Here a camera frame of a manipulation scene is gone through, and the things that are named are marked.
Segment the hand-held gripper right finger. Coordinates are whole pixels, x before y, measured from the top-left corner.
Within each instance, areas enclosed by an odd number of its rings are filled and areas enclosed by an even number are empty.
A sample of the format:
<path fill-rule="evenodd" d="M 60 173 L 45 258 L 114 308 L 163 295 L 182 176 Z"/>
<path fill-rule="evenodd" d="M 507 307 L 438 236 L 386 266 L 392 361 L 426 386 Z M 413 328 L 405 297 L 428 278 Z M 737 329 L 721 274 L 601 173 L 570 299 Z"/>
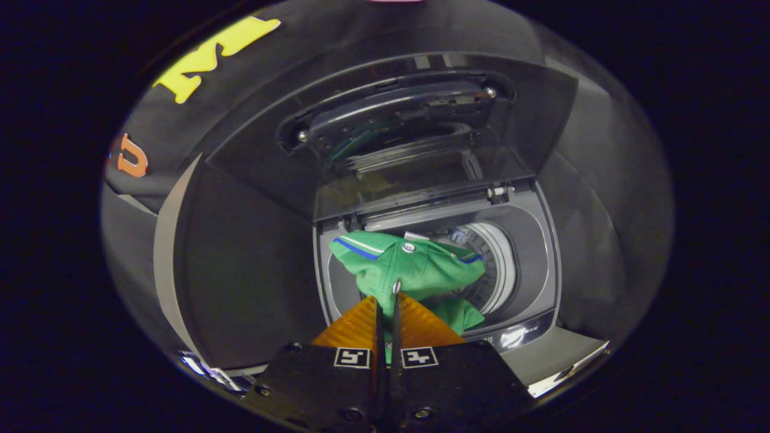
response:
<path fill-rule="evenodd" d="M 404 293 L 394 304 L 389 398 L 397 431 L 501 431 L 534 405 L 491 343 L 467 342 Z"/>

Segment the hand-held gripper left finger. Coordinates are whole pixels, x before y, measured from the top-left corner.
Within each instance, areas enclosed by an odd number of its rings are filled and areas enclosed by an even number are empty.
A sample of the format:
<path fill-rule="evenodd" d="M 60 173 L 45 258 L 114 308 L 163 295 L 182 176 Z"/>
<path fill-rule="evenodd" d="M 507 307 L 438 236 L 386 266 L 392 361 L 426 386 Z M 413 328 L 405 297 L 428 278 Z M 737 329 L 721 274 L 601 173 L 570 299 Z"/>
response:
<path fill-rule="evenodd" d="M 248 408 L 297 431 L 369 431 L 383 365 L 382 310 L 373 297 L 311 342 L 289 342 L 243 398 Z"/>

